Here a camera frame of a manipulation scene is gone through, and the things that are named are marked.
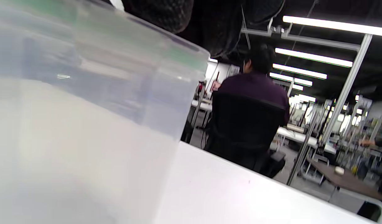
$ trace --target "black hair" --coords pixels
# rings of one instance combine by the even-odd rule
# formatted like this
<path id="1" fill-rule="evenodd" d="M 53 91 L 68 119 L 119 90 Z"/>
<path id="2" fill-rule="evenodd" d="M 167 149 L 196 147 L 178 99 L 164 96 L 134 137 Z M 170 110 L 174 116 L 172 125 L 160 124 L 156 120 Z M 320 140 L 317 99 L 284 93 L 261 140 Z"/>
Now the black hair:
<path id="1" fill-rule="evenodd" d="M 275 60 L 274 48 L 267 44 L 260 44 L 259 46 L 249 50 L 245 57 L 245 64 L 249 60 L 252 62 L 253 71 L 268 74 Z"/>

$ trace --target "dark purple shirt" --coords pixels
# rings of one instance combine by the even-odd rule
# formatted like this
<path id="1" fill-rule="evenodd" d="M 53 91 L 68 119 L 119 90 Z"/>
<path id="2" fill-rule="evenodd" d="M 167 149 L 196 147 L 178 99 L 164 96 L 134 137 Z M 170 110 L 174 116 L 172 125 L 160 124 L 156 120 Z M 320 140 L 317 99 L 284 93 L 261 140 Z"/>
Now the dark purple shirt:
<path id="1" fill-rule="evenodd" d="M 258 73 L 244 73 L 226 78 L 218 92 L 234 93 L 274 103 L 285 109 L 283 126 L 289 121 L 289 98 L 285 89 L 271 78 Z"/>

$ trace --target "ceiling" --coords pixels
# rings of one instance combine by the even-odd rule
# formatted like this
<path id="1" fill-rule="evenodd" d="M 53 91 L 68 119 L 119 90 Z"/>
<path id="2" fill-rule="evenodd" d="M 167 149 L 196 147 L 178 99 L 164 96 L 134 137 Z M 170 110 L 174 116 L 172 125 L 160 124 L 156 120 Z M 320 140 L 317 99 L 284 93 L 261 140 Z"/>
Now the ceiling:
<path id="1" fill-rule="evenodd" d="M 316 0 L 315 3 L 314 0 L 286 0 L 282 11 L 276 18 L 274 18 L 273 26 L 281 26 L 286 29 L 289 27 L 289 24 L 282 22 L 283 16 L 307 17 L 309 11 L 311 11 L 310 18 L 382 27 L 382 0 Z M 263 23 L 254 25 L 253 27 L 249 25 L 247 28 L 253 30 L 267 30 L 267 24 L 268 23 Z M 360 44 L 363 39 L 363 34 L 359 33 L 302 26 L 298 24 L 292 26 L 290 34 L 341 41 L 351 44 Z M 248 36 L 252 46 L 264 42 L 272 44 L 274 47 L 289 50 L 293 49 L 294 51 L 348 61 L 354 61 L 354 58 L 356 57 L 356 51 L 351 50 L 305 44 L 302 42 L 287 41 L 252 34 L 249 34 Z M 242 59 L 247 50 L 248 45 L 245 34 L 241 34 L 235 50 L 231 54 L 217 59 L 220 62 L 231 63 L 241 67 Z M 326 80 L 320 80 L 291 72 L 282 72 L 282 75 L 302 78 L 313 82 L 313 86 L 304 87 L 303 92 L 292 90 L 292 95 L 301 93 L 316 97 L 319 101 L 338 98 L 350 71 L 350 68 L 297 57 L 288 57 L 281 54 L 277 54 L 275 63 L 327 74 L 328 78 Z M 281 73 L 281 71 L 276 69 L 273 69 L 272 72 Z M 354 97 L 358 92 L 366 98 L 374 101 L 382 101 L 382 37 L 380 36 L 373 37 L 347 101 L 355 103 Z"/>

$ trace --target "clear plastic container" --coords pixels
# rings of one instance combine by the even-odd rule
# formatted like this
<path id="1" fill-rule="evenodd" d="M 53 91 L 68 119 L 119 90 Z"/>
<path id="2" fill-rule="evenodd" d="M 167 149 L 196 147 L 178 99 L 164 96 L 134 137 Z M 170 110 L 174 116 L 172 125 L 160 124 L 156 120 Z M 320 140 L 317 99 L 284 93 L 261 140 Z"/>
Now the clear plastic container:
<path id="1" fill-rule="evenodd" d="M 208 58 L 103 4 L 0 0 L 0 223 L 152 223 Z"/>

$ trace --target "chair backrest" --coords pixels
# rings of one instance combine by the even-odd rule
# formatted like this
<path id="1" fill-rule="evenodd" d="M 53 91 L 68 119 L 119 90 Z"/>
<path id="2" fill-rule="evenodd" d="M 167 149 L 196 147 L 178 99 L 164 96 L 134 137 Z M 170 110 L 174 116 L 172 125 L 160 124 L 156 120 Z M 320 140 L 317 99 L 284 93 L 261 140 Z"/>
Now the chair backrest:
<path id="1" fill-rule="evenodd" d="M 205 150 L 253 169 L 270 147 L 285 109 L 242 95 L 215 92 L 212 100 L 210 143 Z"/>

